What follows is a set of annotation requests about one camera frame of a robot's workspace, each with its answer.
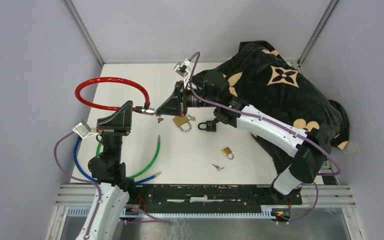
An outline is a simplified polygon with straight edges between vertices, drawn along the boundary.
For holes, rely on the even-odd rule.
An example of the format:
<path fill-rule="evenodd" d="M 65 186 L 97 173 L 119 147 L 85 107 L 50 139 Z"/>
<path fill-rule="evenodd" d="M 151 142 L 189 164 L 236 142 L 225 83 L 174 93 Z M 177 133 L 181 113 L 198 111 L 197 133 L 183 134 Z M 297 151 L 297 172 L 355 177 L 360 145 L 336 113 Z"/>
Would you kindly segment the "large brass padlock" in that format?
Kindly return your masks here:
<path fill-rule="evenodd" d="M 187 133 L 192 129 L 190 119 L 187 116 L 176 116 L 172 120 L 183 133 Z"/>

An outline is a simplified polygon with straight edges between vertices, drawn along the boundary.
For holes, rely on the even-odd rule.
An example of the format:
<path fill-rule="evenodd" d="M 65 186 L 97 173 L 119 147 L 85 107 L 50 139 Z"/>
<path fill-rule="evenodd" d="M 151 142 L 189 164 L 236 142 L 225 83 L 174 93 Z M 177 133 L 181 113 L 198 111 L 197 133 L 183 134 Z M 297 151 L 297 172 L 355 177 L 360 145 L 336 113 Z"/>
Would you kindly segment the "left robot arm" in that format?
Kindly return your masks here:
<path fill-rule="evenodd" d="M 97 120 L 103 151 L 88 162 L 96 192 L 79 240 L 112 239 L 124 207 L 137 198 L 134 179 L 126 175 L 126 164 L 121 162 L 123 137 L 131 132 L 132 114 L 133 102 L 128 100 L 115 113 Z"/>

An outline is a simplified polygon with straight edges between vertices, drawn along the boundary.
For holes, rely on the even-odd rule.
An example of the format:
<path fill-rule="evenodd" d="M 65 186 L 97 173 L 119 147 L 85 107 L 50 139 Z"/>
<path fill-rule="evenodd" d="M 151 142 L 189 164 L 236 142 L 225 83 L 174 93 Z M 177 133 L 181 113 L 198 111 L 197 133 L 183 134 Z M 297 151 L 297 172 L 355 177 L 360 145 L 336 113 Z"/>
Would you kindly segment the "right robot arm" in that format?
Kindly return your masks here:
<path fill-rule="evenodd" d="M 291 163 L 273 180 L 269 199 L 282 204 L 303 184 L 311 184 L 328 157 L 318 130 L 299 129 L 273 118 L 250 102 L 230 93 L 222 73 L 207 72 L 201 81 L 177 81 L 170 97 L 156 110 L 156 116 L 182 117 L 190 108 L 213 107 L 214 117 L 225 125 L 256 134 L 280 149 Z"/>

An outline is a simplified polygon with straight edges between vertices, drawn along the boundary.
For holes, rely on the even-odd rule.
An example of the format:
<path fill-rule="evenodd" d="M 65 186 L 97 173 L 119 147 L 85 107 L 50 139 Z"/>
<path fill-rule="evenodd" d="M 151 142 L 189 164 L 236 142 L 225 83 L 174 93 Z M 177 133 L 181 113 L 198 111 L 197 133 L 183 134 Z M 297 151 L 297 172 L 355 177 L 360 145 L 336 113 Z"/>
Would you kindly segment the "red cable lock keys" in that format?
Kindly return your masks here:
<path fill-rule="evenodd" d="M 164 118 L 162 118 L 162 117 L 158 117 L 158 118 L 157 118 L 157 123 L 160 124 L 163 120 L 164 120 Z"/>

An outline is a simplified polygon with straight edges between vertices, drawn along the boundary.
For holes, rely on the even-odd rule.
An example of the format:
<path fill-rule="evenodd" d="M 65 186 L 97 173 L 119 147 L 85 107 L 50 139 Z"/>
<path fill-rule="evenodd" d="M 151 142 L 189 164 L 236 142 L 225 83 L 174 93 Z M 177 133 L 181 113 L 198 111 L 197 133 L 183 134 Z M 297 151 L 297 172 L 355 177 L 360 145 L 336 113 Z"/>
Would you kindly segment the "black padlock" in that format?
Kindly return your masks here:
<path fill-rule="evenodd" d="M 204 122 L 200 122 L 197 125 L 197 128 L 200 131 L 215 133 L 217 131 L 217 123 L 218 122 L 219 122 L 219 120 L 217 120 L 216 118 L 213 120 L 207 120 Z"/>

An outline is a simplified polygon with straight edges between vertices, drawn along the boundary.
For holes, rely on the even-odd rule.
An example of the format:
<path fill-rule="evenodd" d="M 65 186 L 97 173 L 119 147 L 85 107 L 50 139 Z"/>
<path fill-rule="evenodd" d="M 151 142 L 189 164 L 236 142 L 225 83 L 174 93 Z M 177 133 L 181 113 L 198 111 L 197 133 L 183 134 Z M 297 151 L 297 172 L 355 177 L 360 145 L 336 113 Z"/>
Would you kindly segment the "red cable lock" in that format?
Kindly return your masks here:
<path fill-rule="evenodd" d="M 154 115 L 155 114 L 155 111 L 151 109 L 150 105 L 151 105 L 151 99 L 150 99 L 150 96 L 149 96 L 149 93 L 148 91 L 142 86 L 140 85 L 139 83 L 137 82 L 134 82 L 132 80 L 129 80 L 129 79 L 125 79 L 125 78 L 119 78 L 119 77 L 97 77 L 97 78 L 92 78 L 92 79 L 89 79 L 89 80 L 86 80 L 82 83 L 80 83 L 75 91 L 74 91 L 74 95 L 76 97 L 76 99 L 78 101 L 80 101 L 82 104 L 88 106 L 88 107 L 91 107 L 91 108 L 95 108 L 95 109 L 100 109 L 100 110 L 106 110 L 106 111 L 119 111 L 121 109 L 121 107 L 116 107 L 116 106 L 107 106 L 107 105 L 101 105 L 101 104 L 97 104 L 97 103 L 93 103 L 92 101 L 88 101 L 86 100 L 85 98 L 82 97 L 81 95 L 81 91 L 88 87 L 88 86 L 91 86 L 91 85 L 95 85 L 95 84 L 100 84 L 100 83 L 116 83 L 116 84 L 123 84 L 123 85 L 128 85 L 130 87 L 133 87 L 137 90 L 139 90 L 142 95 L 144 96 L 144 106 L 136 106 L 136 107 L 133 107 L 132 108 L 132 111 L 133 112 L 136 112 L 136 113 L 142 113 L 142 114 L 148 114 L 148 115 Z"/>

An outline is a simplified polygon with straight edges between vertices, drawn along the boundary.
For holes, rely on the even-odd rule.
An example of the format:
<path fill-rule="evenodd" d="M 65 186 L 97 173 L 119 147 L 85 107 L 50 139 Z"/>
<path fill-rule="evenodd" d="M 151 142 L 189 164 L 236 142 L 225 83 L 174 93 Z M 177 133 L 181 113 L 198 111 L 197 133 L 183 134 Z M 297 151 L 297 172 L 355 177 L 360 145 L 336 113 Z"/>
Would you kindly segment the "small brass padlock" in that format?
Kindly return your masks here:
<path fill-rule="evenodd" d="M 221 153 L 228 159 L 228 160 L 233 160 L 234 159 L 234 154 L 232 150 L 229 147 L 225 147 L 224 149 L 221 150 Z"/>

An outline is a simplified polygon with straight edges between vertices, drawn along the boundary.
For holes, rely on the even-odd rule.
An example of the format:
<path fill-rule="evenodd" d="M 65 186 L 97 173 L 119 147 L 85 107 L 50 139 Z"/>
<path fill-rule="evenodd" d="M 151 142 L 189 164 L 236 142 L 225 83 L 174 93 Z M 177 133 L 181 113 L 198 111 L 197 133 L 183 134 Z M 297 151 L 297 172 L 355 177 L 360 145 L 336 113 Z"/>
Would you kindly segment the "small padlock keys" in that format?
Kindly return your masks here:
<path fill-rule="evenodd" d="M 220 167 L 219 165 L 215 165 L 215 164 L 212 164 L 212 166 L 214 166 L 215 167 L 215 169 L 217 170 L 217 171 L 221 171 L 221 170 L 223 170 L 223 169 L 225 169 L 225 167 Z"/>

